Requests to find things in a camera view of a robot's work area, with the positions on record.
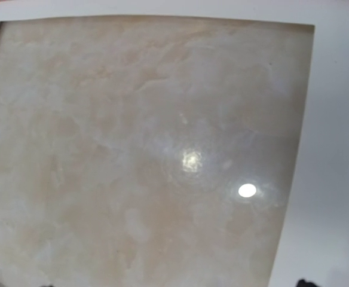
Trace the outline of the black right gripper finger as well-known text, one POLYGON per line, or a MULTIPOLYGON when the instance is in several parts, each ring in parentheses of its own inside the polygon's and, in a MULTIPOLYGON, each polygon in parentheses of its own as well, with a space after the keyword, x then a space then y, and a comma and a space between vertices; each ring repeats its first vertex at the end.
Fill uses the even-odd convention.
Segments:
POLYGON ((318 287, 314 282, 306 281, 305 279, 298 280, 296 287, 318 287))

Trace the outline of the white photo mat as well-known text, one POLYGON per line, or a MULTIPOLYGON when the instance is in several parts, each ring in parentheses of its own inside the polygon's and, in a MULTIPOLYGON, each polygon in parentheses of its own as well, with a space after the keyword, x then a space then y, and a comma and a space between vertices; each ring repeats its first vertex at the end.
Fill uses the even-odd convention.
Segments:
POLYGON ((349 1, 4 1, 0 22, 165 15, 315 27, 298 158, 270 286, 349 286, 349 1))

